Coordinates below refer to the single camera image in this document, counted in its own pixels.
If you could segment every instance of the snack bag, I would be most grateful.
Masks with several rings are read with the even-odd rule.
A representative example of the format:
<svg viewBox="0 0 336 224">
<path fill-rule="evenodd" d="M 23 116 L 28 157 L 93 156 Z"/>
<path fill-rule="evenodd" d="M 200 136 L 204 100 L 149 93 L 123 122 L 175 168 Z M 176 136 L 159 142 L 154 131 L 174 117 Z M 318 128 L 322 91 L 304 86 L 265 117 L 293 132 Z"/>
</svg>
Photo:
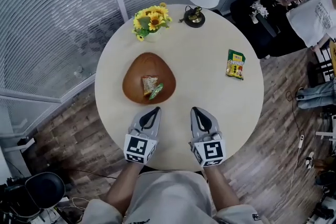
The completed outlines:
<svg viewBox="0 0 336 224">
<path fill-rule="evenodd" d="M 229 50 L 227 57 L 226 74 L 229 77 L 235 77 L 243 80 L 243 65 L 245 63 L 245 56 L 240 52 Z"/>
</svg>

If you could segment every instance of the brown bowl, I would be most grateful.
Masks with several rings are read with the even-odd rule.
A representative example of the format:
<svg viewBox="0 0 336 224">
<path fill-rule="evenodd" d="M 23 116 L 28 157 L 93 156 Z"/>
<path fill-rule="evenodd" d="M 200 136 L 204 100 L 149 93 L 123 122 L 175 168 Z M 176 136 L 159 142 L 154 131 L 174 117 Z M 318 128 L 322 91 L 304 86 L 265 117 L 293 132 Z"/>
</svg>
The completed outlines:
<svg viewBox="0 0 336 224">
<path fill-rule="evenodd" d="M 158 76 L 158 85 L 163 83 L 162 91 L 152 100 L 149 100 L 149 96 L 143 96 L 144 76 Z M 122 90 L 127 98 L 139 104 L 161 103 L 172 96 L 175 88 L 173 72 L 164 60 L 151 52 L 145 52 L 133 61 L 122 82 Z"/>
</svg>

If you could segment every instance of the jeans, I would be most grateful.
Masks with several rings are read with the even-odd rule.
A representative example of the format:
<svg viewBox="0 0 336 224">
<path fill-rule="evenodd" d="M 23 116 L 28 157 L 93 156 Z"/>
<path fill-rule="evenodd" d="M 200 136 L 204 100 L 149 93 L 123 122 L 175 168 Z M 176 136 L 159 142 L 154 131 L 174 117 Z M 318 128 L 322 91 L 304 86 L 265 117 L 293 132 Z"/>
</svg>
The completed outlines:
<svg viewBox="0 0 336 224">
<path fill-rule="evenodd" d="M 336 104 L 334 81 L 331 80 L 314 88 L 300 90 L 296 94 L 296 100 L 298 100 L 298 107 L 301 109 Z"/>
</svg>

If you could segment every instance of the hand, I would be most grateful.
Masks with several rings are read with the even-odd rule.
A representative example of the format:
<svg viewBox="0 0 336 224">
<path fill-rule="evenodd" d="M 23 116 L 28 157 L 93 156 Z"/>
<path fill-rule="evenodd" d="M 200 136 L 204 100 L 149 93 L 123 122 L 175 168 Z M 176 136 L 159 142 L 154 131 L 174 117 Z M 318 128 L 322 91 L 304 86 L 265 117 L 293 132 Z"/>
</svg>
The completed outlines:
<svg viewBox="0 0 336 224">
<path fill-rule="evenodd" d="M 320 50 L 320 46 L 319 45 L 315 45 L 313 47 L 311 47 L 311 50 L 315 53 L 317 53 Z"/>
<path fill-rule="evenodd" d="M 284 7 L 288 7 L 289 3 L 286 0 L 277 0 L 278 4 Z"/>
</svg>

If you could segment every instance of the wooden floor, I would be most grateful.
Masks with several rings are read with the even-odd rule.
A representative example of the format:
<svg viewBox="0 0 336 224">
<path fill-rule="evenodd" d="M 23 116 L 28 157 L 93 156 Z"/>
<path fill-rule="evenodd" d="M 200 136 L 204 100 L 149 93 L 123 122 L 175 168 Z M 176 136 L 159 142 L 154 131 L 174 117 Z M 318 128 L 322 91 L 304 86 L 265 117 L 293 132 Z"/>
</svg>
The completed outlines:
<svg viewBox="0 0 336 224">
<path fill-rule="evenodd" d="M 310 59 L 314 57 L 307 49 L 260 62 L 265 97 L 259 122 L 247 143 L 221 165 L 241 201 L 251 204 L 275 223 L 304 223 L 321 198 L 321 189 L 314 186 L 316 173 L 305 168 L 304 158 L 311 151 L 316 157 L 327 156 L 330 144 L 314 136 L 315 131 L 322 128 L 320 110 L 299 110 L 294 104 L 298 124 L 306 138 L 299 153 L 291 193 L 284 202 L 296 165 L 299 138 L 291 103 L 285 94 L 295 93 L 300 86 L 307 85 L 306 66 Z M 122 150 L 114 144 L 99 119 L 93 87 L 41 128 L 35 140 L 37 143 L 24 154 L 32 173 L 52 164 L 116 177 L 125 165 Z M 68 195 L 87 199 L 103 197 L 114 181 L 72 170 L 69 176 L 73 188 Z"/>
</svg>

